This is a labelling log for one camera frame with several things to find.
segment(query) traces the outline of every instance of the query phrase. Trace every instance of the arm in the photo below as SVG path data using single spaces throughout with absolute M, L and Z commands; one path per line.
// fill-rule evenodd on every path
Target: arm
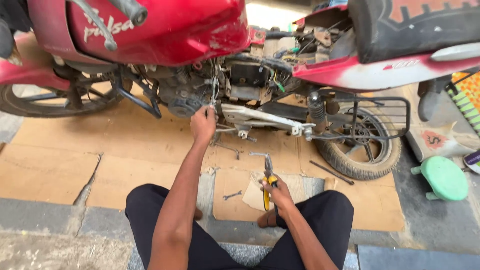
M 190 123 L 194 143 L 183 160 L 158 215 L 152 239 L 149 270 L 187 269 L 202 161 L 215 132 L 215 112 L 202 107 Z
M 293 203 L 287 184 L 278 178 L 277 188 L 266 181 L 262 181 L 262 186 L 272 195 L 278 207 L 278 214 L 287 223 L 305 268 L 307 270 L 338 270 Z

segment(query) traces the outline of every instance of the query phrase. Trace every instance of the handlebar grip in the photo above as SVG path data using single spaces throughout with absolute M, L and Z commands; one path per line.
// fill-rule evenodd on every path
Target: handlebar grip
M 136 0 L 108 0 L 112 5 L 127 16 L 134 26 L 142 25 L 147 19 L 147 8 Z

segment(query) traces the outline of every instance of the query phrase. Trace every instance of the hand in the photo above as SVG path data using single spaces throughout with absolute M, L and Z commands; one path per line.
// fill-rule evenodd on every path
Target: hand
M 286 219 L 287 213 L 289 209 L 295 208 L 295 204 L 293 203 L 292 196 L 288 190 L 287 184 L 275 175 L 278 181 L 276 182 L 277 187 L 272 187 L 267 181 L 261 181 L 261 185 L 268 193 L 272 195 L 272 201 L 278 208 L 278 214 L 283 219 Z
M 190 120 L 190 129 L 195 143 L 208 145 L 216 129 L 216 116 L 213 106 L 201 107 Z

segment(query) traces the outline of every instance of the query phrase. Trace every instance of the black pants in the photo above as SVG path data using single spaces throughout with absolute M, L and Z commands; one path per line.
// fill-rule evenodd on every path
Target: black pants
M 154 184 L 145 184 L 133 189 L 127 196 L 125 214 L 130 221 L 138 253 L 145 269 L 150 261 L 152 236 L 158 213 L 167 195 L 168 189 Z M 325 191 L 296 206 L 332 261 L 342 269 L 353 221 L 353 207 L 348 198 L 337 191 Z M 287 229 L 281 217 L 277 216 L 276 221 L 278 226 Z M 188 259 L 189 270 L 246 269 L 235 262 L 195 221 Z M 285 232 L 272 251 L 255 268 L 305 269 L 290 231 Z

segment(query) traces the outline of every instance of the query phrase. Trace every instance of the green stool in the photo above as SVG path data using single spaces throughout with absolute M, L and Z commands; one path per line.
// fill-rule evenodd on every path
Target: green stool
M 447 158 L 428 158 L 410 171 L 412 174 L 423 174 L 432 186 L 433 192 L 425 194 L 429 200 L 460 201 L 467 197 L 468 184 L 463 171 Z

